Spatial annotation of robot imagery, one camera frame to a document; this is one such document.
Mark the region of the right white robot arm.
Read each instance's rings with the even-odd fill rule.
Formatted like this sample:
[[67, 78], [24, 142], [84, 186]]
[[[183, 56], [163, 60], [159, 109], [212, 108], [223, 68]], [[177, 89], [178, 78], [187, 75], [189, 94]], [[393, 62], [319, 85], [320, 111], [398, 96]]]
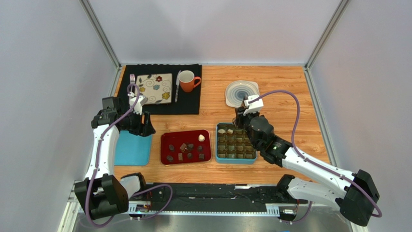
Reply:
[[305, 154], [297, 146], [275, 135], [273, 126], [265, 116], [246, 111], [244, 106], [235, 109], [233, 125], [246, 133], [252, 147], [259, 151], [264, 160], [315, 181], [309, 184], [292, 175], [285, 175], [279, 181], [282, 190], [295, 199], [339, 210], [346, 219], [359, 226], [367, 226], [373, 216], [381, 217], [381, 213], [374, 214], [380, 195], [368, 172], [359, 170], [354, 173]]

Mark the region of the white cone chocolate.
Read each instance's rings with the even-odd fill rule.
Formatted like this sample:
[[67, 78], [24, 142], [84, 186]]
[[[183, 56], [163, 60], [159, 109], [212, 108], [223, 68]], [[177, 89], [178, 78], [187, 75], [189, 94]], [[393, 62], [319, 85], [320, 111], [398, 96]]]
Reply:
[[198, 136], [198, 141], [199, 141], [199, 142], [203, 142], [205, 139], [206, 139], [205, 136], [203, 136], [202, 134], [200, 134], [200, 135]]

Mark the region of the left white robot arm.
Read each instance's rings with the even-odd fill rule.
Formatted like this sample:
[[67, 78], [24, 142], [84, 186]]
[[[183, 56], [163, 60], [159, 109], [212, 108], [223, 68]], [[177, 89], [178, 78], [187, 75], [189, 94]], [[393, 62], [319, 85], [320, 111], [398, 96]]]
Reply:
[[145, 96], [134, 96], [126, 107], [118, 97], [103, 98], [103, 108], [91, 121], [94, 144], [90, 165], [85, 179], [74, 185], [74, 193], [90, 221], [127, 212], [129, 199], [146, 186], [141, 173], [128, 174], [120, 180], [114, 175], [121, 131], [141, 137], [155, 133], [150, 113], [142, 111], [146, 102]]

